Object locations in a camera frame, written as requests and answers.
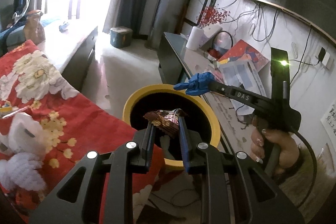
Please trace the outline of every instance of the paper on wall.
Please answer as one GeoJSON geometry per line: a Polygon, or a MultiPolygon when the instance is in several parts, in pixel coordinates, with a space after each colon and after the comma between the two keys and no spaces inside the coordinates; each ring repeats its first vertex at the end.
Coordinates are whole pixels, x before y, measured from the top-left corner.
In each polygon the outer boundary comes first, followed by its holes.
{"type": "Polygon", "coordinates": [[[321,123],[327,131],[333,146],[336,147],[336,100],[333,101],[324,113],[321,123]]]}
{"type": "MultiPolygon", "coordinates": [[[[226,85],[233,85],[236,87],[243,86],[245,90],[266,96],[263,84],[251,60],[236,60],[221,64],[219,69],[226,85]]],[[[237,111],[237,115],[249,115],[254,111],[254,108],[237,102],[236,100],[231,99],[231,102],[237,111]]]]}

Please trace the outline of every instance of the trash can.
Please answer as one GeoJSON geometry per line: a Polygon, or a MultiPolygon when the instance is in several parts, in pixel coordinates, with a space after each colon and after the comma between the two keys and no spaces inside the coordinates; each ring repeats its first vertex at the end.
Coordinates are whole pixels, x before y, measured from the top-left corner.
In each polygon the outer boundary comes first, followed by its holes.
{"type": "Polygon", "coordinates": [[[131,45],[133,31],[126,27],[110,29],[111,45],[116,48],[124,48],[131,45]]]}
{"type": "MultiPolygon", "coordinates": [[[[147,112],[176,108],[181,108],[187,114],[185,123],[188,129],[199,132],[203,141],[218,146],[221,128],[211,107],[198,96],[189,96],[183,90],[174,90],[172,85],[150,85],[133,93],[125,104],[123,121],[136,130],[142,130],[148,125],[148,121],[143,117],[147,112]]],[[[155,144],[160,146],[159,138],[155,138],[155,144]]],[[[178,137],[171,140],[171,147],[177,151],[177,156],[174,156],[177,160],[165,159],[166,167],[183,170],[178,137]]]]}

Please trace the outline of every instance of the blue glove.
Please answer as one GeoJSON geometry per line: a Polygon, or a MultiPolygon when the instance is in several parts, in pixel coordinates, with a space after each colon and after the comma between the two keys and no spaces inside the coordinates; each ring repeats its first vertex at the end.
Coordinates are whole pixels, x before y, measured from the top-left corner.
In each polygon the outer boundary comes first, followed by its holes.
{"type": "Polygon", "coordinates": [[[188,83],[180,83],[174,86],[174,90],[186,90],[185,94],[199,96],[209,92],[209,83],[214,81],[215,77],[211,72],[195,74],[188,83]]]}

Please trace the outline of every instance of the paper roll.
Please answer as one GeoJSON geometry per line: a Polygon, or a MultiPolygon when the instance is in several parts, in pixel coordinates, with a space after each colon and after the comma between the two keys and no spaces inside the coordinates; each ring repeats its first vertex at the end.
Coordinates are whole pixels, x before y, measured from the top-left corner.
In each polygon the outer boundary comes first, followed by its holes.
{"type": "Polygon", "coordinates": [[[200,47],[200,45],[204,42],[204,40],[206,42],[207,39],[208,38],[205,36],[204,30],[194,26],[193,29],[191,30],[186,47],[188,49],[196,51],[200,47]]]}

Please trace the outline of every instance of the red berry branch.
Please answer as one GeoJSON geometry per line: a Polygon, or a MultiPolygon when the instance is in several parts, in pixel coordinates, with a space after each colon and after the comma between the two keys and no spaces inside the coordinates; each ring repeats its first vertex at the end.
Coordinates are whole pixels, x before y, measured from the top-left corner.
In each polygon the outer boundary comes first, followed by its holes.
{"type": "Polygon", "coordinates": [[[201,19],[199,21],[199,27],[204,28],[211,24],[224,23],[229,14],[230,11],[226,11],[222,8],[214,8],[208,6],[201,11],[199,17],[197,18],[197,20],[199,20],[199,18],[201,19]]]}

